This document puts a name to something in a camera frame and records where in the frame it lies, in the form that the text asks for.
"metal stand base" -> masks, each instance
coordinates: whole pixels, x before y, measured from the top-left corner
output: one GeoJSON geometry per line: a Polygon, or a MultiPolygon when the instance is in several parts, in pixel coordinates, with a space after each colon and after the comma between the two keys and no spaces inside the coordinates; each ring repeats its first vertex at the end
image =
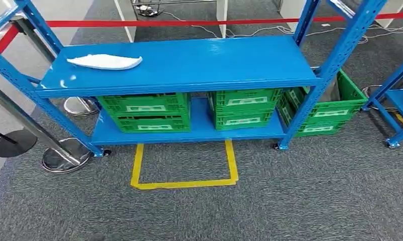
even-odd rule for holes
{"type": "Polygon", "coordinates": [[[74,116],[88,116],[98,113],[98,108],[93,101],[78,97],[68,98],[64,103],[64,109],[74,116]]]}
{"type": "Polygon", "coordinates": [[[0,138],[0,157],[16,157],[31,149],[37,142],[37,137],[28,130],[19,130],[6,134],[14,140],[11,143],[5,138],[0,138]]]}
{"type": "Polygon", "coordinates": [[[48,148],[43,154],[42,167],[53,173],[70,173],[82,168],[93,154],[82,145],[76,138],[67,138],[60,140],[61,146],[68,150],[68,152],[78,161],[79,165],[73,165],[67,159],[63,158],[55,150],[48,148]]]}
{"type": "MultiPolygon", "coordinates": [[[[380,87],[381,87],[381,85],[370,85],[370,86],[367,86],[367,87],[363,88],[363,89],[362,89],[362,93],[363,93],[367,98],[370,98],[370,95],[371,95],[372,93],[374,93],[374,92],[375,92],[377,89],[379,89],[380,87]]],[[[395,107],[393,107],[393,105],[392,105],[391,103],[389,103],[387,99],[383,99],[383,100],[381,101],[381,103],[383,104],[384,108],[385,108],[387,111],[391,111],[391,112],[398,111],[398,109],[395,108],[395,107]]]]}

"electrical cable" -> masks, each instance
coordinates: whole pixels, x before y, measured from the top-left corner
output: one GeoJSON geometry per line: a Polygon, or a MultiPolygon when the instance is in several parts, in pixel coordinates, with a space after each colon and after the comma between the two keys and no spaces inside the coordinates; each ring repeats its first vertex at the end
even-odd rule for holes
{"type": "MultiPolygon", "coordinates": [[[[169,13],[169,12],[166,12],[166,11],[161,11],[161,12],[164,13],[164,14],[168,14],[168,15],[172,16],[174,19],[176,19],[176,20],[178,20],[178,21],[185,22],[185,20],[180,19],[179,17],[177,17],[177,16],[174,15],[173,13],[169,13]]],[[[191,26],[192,26],[192,27],[196,27],[196,28],[201,28],[201,29],[203,29],[204,31],[211,33],[215,38],[218,38],[218,39],[220,38],[220,37],[218,37],[214,32],[212,32],[212,31],[206,29],[206,28],[203,27],[203,26],[199,26],[199,25],[191,25],[191,26]]],[[[249,34],[249,35],[245,35],[245,34],[234,34],[234,32],[232,32],[230,29],[226,29],[226,31],[230,33],[230,35],[229,35],[229,34],[226,34],[226,36],[229,37],[229,38],[235,38],[235,37],[253,37],[254,35],[256,35],[257,33],[261,32],[261,31],[264,31],[264,30],[273,30],[273,29],[277,29],[277,30],[279,30],[280,32],[282,32],[282,33],[284,33],[284,34],[294,34],[294,32],[293,32],[291,29],[289,29],[289,28],[286,28],[286,27],[284,27],[284,26],[275,26],[275,27],[270,27],[270,28],[258,29],[258,30],[256,30],[254,33],[249,34]]],[[[333,29],[324,30],[324,31],[321,31],[321,32],[310,33],[310,34],[307,34],[306,36],[311,36],[311,35],[316,35],[316,34],[324,34],[324,33],[329,33],[329,32],[336,31],[336,30],[345,30],[345,29],[346,29],[346,28],[333,28],[333,29]]],[[[373,24],[373,25],[371,25],[371,26],[368,28],[368,30],[374,30],[374,29],[385,30],[385,31],[388,31],[388,33],[385,33],[385,34],[378,34],[378,35],[374,35],[374,36],[363,35],[363,36],[362,36],[363,39],[362,39],[361,41],[359,41],[358,44],[365,44],[365,43],[368,43],[369,39],[373,39],[373,38],[377,38],[377,37],[381,37],[381,36],[386,36],[386,35],[390,35],[390,34],[403,34],[403,32],[396,32],[396,31],[403,30],[403,27],[401,27],[401,28],[383,28],[382,26],[379,26],[379,25],[377,25],[377,24],[373,24]]]]}

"shelf caster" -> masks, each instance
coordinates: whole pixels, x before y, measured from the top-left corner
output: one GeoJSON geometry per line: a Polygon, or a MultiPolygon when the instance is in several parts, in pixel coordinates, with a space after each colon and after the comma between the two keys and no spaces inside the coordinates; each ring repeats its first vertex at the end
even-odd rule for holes
{"type": "Polygon", "coordinates": [[[108,157],[109,155],[111,155],[111,152],[112,152],[111,150],[104,150],[104,154],[103,154],[103,155],[104,155],[105,157],[108,157]]]}

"white object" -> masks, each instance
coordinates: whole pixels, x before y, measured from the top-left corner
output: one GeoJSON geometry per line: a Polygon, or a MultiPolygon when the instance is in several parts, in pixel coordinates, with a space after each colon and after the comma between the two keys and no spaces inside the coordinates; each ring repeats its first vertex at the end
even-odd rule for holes
{"type": "MultiPolygon", "coordinates": [[[[306,0],[283,0],[280,7],[280,14],[285,19],[300,18],[306,0]]],[[[287,23],[294,32],[297,28],[297,23],[287,23]]]]}
{"type": "MultiPolygon", "coordinates": [[[[380,14],[399,13],[403,9],[403,0],[387,1],[381,9],[380,14]]],[[[392,23],[393,19],[379,19],[376,20],[382,27],[387,28],[392,23]]]]}
{"type": "MultiPolygon", "coordinates": [[[[216,1],[216,19],[218,21],[226,21],[228,18],[228,0],[216,1]]],[[[226,38],[226,24],[219,25],[222,38],[226,38]]]]}
{"type": "Polygon", "coordinates": [[[138,66],[142,62],[142,57],[135,59],[109,54],[89,54],[84,57],[67,59],[67,61],[72,64],[94,69],[122,70],[138,66]]]}
{"type": "MultiPolygon", "coordinates": [[[[118,15],[120,15],[120,19],[122,21],[136,21],[137,16],[135,13],[135,9],[133,8],[133,5],[131,1],[129,0],[114,0],[115,7],[117,8],[118,15]]],[[[126,31],[126,35],[129,38],[129,42],[133,43],[135,40],[135,33],[136,33],[136,27],[125,27],[124,30],[126,31]]]]}

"red barrier tape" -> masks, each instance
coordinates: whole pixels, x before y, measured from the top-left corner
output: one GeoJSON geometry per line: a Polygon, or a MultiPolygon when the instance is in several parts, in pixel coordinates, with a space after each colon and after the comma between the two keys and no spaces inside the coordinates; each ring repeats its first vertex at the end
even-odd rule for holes
{"type": "MultiPolygon", "coordinates": [[[[376,19],[403,19],[403,13],[379,14],[376,19]]],[[[50,27],[164,27],[164,26],[191,26],[191,25],[236,25],[236,24],[279,24],[296,23],[299,19],[251,19],[228,21],[47,21],[50,27]]],[[[336,17],[316,17],[314,22],[341,22],[345,19],[336,17]]]]}
{"type": "Polygon", "coordinates": [[[12,25],[2,39],[0,39],[0,53],[3,53],[3,51],[9,46],[9,44],[11,44],[12,40],[14,40],[17,34],[18,29],[12,25]]]}

